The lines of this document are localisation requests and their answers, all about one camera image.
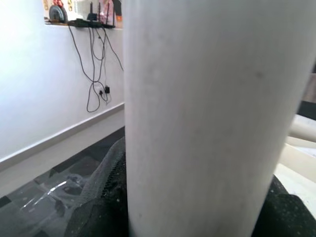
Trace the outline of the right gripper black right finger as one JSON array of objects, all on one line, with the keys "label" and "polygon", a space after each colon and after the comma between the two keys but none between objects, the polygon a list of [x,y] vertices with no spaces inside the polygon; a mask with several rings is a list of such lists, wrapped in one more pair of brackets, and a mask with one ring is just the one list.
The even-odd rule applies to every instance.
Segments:
[{"label": "right gripper black right finger", "polygon": [[273,177],[259,217],[254,237],[314,237],[316,219],[301,199],[289,194]]}]

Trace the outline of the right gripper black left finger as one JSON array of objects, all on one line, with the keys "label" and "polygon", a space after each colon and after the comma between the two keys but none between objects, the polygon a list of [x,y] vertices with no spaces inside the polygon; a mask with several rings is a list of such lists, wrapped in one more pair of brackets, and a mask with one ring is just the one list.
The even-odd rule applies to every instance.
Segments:
[{"label": "right gripper black left finger", "polygon": [[125,138],[111,146],[84,185],[64,235],[128,236]]}]

